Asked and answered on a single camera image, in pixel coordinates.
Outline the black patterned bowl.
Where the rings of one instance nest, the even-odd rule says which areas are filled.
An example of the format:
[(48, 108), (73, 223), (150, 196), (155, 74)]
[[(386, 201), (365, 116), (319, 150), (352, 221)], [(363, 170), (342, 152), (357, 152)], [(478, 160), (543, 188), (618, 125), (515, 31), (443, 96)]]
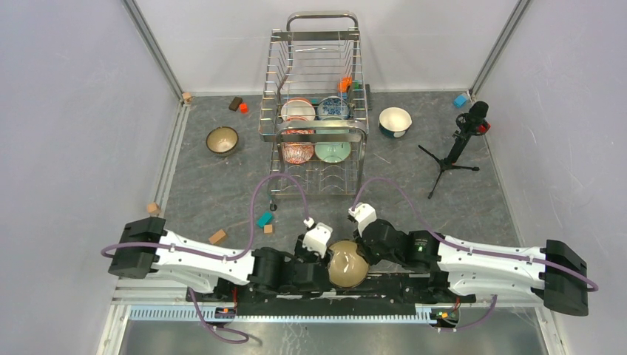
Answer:
[(239, 134), (230, 126), (219, 126), (206, 136), (207, 149), (219, 156), (234, 153), (239, 147)]

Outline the teal and white bowl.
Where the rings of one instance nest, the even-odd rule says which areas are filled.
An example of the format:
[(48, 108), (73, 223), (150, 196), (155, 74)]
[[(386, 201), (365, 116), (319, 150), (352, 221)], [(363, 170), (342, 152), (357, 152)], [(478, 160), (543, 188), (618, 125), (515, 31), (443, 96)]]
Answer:
[(410, 113), (400, 107), (388, 107), (379, 114), (379, 131), (389, 138), (403, 137), (412, 123)]

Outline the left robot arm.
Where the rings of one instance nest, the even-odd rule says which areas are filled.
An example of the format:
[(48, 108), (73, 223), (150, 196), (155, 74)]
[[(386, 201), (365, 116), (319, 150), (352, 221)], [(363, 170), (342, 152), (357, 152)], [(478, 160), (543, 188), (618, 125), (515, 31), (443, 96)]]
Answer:
[(331, 287), (325, 257), (333, 229), (324, 223), (306, 220), (307, 231), (292, 253), (201, 243), (169, 231), (165, 223), (161, 217), (127, 223), (119, 243), (101, 252), (111, 260), (108, 272), (127, 279), (156, 274), (218, 302), (231, 295), (233, 285), (266, 294), (322, 293)]

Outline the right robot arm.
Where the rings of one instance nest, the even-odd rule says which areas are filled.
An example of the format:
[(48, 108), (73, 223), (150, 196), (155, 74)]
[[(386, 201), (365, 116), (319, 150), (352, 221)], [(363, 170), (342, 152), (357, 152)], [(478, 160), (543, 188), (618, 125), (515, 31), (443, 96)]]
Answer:
[(569, 316), (589, 313), (586, 261), (559, 240), (492, 246), (426, 230), (405, 233), (383, 219), (359, 226), (353, 236), (370, 265), (386, 260), (418, 275), (400, 280), (404, 298), (413, 302), (471, 303), (497, 295), (541, 301)]

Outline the blue floral bowl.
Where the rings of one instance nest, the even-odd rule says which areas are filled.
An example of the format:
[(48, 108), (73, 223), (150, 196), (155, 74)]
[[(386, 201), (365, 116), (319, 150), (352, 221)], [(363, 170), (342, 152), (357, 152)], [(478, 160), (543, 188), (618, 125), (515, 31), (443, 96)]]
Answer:
[(350, 107), (344, 98), (328, 96), (318, 103), (316, 116), (319, 121), (330, 117), (348, 119), (350, 117)]

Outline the pink speckled bowl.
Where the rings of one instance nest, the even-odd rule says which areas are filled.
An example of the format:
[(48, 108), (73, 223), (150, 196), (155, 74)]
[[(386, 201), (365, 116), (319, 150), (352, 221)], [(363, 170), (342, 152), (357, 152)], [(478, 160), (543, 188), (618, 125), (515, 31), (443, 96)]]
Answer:
[(354, 288), (361, 284), (369, 271), (369, 264), (358, 253), (357, 243), (342, 240), (330, 248), (331, 258), (328, 264), (330, 282), (340, 288)]

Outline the pale green bowl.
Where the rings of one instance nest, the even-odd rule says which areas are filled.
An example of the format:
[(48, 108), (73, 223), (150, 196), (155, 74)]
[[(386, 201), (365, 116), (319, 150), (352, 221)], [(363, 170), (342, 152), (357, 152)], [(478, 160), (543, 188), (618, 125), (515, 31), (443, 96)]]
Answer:
[[(330, 116), (322, 121), (341, 121), (342, 118), (338, 116)], [(342, 134), (348, 133), (348, 130), (340, 131), (338, 129), (325, 130), (325, 129), (317, 129), (315, 131), (316, 134)], [(315, 144), (314, 148), (315, 154), (323, 162), (326, 163), (340, 163), (344, 161), (351, 152), (351, 144), (350, 142), (327, 142), (320, 141)]]

